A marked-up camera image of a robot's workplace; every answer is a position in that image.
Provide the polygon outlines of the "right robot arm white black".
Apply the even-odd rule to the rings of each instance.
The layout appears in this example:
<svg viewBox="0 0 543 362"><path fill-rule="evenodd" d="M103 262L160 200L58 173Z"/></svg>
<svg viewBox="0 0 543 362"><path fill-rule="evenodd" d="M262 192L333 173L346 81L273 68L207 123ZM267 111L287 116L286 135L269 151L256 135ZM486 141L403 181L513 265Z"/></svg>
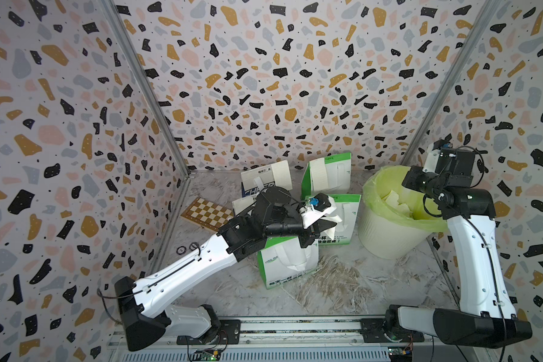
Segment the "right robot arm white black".
<svg viewBox="0 0 543 362"><path fill-rule="evenodd" d="M389 339L423 333L446 345L505 348L532 337L508 296L496 245L496 209L491 194L472 187L475 152L441 149L425 166L413 166L402 185L438 206L456 248L461 297L458 309L392 305L383 325Z"/></svg>

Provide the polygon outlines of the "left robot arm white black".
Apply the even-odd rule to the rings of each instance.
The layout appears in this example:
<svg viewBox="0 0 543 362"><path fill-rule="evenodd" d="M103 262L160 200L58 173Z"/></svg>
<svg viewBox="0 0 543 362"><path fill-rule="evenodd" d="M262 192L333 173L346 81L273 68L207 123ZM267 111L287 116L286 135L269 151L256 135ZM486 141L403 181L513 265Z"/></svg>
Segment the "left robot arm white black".
<svg viewBox="0 0 543 362"><path fill-rule="evenodd" d="M129 351L140 351L170 334L207 345L219 342L222 323L214 308L175 306L174 301L206 278L264 249L269 238L295 237L308 247L337 223L329 219L334 199L318 193L297 201L284 188L262 190L205 243L161 271L115 284Z"/></svg>

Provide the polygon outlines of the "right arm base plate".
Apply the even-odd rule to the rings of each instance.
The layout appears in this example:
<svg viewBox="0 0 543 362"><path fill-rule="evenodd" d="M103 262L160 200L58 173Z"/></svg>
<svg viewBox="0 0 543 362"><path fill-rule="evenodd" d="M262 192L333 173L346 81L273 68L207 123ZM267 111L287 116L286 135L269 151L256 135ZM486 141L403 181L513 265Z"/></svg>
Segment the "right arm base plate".
<svg viewBox="0 0 543 362"><path fill-rule="evenodd" d="M387 322L385 318L360 319L360 335L362 335L365 343L408 343L425 341L425 337L422 333L393 325L392 322Z"/></svg>

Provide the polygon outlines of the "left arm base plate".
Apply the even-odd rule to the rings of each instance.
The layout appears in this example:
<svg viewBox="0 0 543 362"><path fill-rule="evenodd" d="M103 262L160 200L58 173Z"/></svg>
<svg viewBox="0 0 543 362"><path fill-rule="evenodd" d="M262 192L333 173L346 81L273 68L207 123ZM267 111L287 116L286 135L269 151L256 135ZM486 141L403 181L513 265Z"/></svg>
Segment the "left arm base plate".
<svg viewBox="0 0 543 362"><path fill-rule="evenodd" d="M223 319L211 327L198 338L188 336L178 336L177 345L199 345L208 347L208 345L237 345L241 332L241 321L239 319Z"/></svg>

